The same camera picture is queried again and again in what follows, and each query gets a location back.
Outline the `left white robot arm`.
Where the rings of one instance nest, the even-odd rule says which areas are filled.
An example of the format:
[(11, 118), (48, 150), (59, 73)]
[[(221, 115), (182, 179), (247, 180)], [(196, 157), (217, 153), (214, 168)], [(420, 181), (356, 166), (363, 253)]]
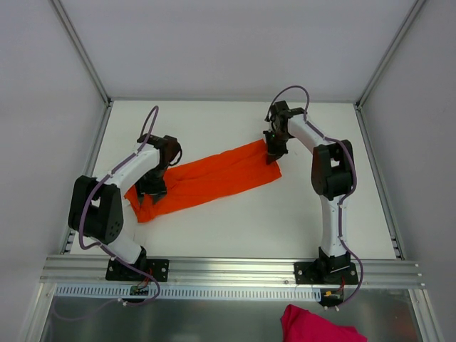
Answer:
[(134, 199), (156, 204), (167, 195), (164, 176), (182, 157), (177, 138), (144, 134), (135, 152), (104, 177), (82, 175), (74, 183), (68, 225), (79, 237), (91, 238), (106, 249), (111, 259), (108, 281), (145, 281), (149, 275), (166, 282), (169, 261), (147, 257), (144, 247), (123, 234), (123, 199), (135, 190)]

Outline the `orange t-shirt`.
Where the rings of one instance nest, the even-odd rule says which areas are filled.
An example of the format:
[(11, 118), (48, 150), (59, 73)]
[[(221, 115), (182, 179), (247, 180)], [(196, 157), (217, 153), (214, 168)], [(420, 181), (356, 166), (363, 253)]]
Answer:
[(280, 177), (278, 163), (266, 163), (266, 143), (257, 140), (170, 168), (165, 173), (167, 194), (156, 204), (150, 195), (140, 200), (139, 191), (134, 187), (124, 198), (129, 201), (137, 221), (147, 223), (165, 214), (267, 185)]

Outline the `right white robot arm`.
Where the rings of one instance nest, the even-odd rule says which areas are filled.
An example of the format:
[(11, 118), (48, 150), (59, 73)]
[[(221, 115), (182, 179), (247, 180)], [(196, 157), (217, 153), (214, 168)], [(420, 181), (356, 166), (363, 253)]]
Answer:
[(287, 154), (290, 139), (298, 140), (312, 154), (311, 185), (321, 201), (318, 257), (312, 262), (294, 264), (295, 282), (357, 284), (354, 254), (346, 242), (346, 204), (357, 186), (351, 142), (326, 136), (311, 121), (306, 109), (291, 109), (284, 100), (270, 105), (266, 121), (266, 163), (270, 165)]

